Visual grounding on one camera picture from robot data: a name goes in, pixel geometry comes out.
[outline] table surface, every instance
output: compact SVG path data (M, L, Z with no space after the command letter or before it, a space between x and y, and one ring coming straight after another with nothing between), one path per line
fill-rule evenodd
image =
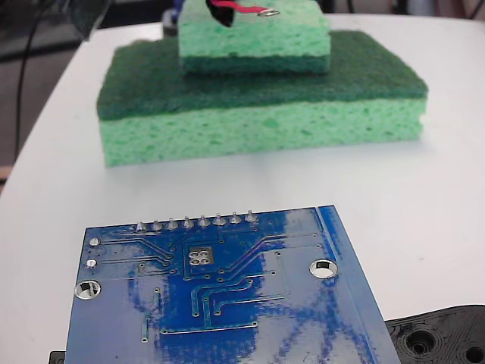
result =
M0 198L0 362L47 362L65 348L85 228L138 220L334 204L385 319L485 304L485 24L329 18L424 78L421 140L106 169L103 77L116 47L159 39L161 27L102 30L80 47Z

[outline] circuit board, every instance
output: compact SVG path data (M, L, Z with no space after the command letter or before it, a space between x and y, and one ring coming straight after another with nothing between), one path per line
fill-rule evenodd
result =
M399 359L327 206L86 229L66 363Z

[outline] black wire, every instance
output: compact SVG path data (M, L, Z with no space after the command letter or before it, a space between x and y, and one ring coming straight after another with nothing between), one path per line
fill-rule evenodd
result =
M470 17L468 17L468 19L474 19L478 15L478 12L480 11L484 3L485 3L485 0L480 0L480 2L477 4L475 9L470 14Z
M33 36L36 34L37 27L39 26L42 16L44 15L44 12L48 8L50 8L53 3L54 2L46 2L37 12L32 28L30 29L30 34L27 40L27 44L25 46L25 50L23 51L22 62L20 64L20 75L18 78L18 85L17 85L17 111L16 111L16 118L15 118L15 150L14 150L15 160L17 160L17 157L20 153L20 121L22 118L23 78L25 76L25 68L27 66L27 60L29 59L30 47L32 46Z
M355 13L354 1L353 0L347 0L347 6L349 7L349 13L354 14Z

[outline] mounting hole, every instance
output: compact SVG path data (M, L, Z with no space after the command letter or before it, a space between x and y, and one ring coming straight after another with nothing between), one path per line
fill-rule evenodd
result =
M435 346L434 336L427 331L415 331L406 339L406 345L415 355L429 353Z
M485 353L480 347L471 347L467 350L466 358L469 362L478 364L483 362L483 359L485 359Z
M74 289L74 295L80 300L92 300L99 296L101 285L96 281L82 281Z
M310 264L310 273L316 278L328 279L336 276L338 268L331 260L320 259Z

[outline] cable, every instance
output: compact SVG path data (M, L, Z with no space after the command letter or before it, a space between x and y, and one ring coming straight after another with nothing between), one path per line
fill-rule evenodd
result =
M47 9L49 9L53 3L54 2L46 2L37 12L32 28L30 29L30 34L29 34L29 38L27 39L25 50L23 51L22 62L20 64L20 75L18 78L18 85L17 85L17 111L16 111L16 118L15 118L15 150L14 150L15 160L17 160L17 157L20 153L20 122L22 118L23 78L25 76L25 68L27 66L27 60L29 58L30 47L32 46L33 36L36 34L37 27L39 26L40 20L42 19L44 12Z
M211 3L219 8L231 8L239 13L256 13L265 17L278 15L280 13L274 9L263 8L262 6L242 6L232 0L211 0Z
M351 13L351 14L355 13L354 1L353 0L347 0L347 7L349 8L349 13Z
M482 8L483 4L485 3L485 0L480 0L480 2L477 4L477 6L475 7L475 9L471 12L470 16L468 17L468 19L474 19L477 17L478 15L478 12L480 11L480 9Z

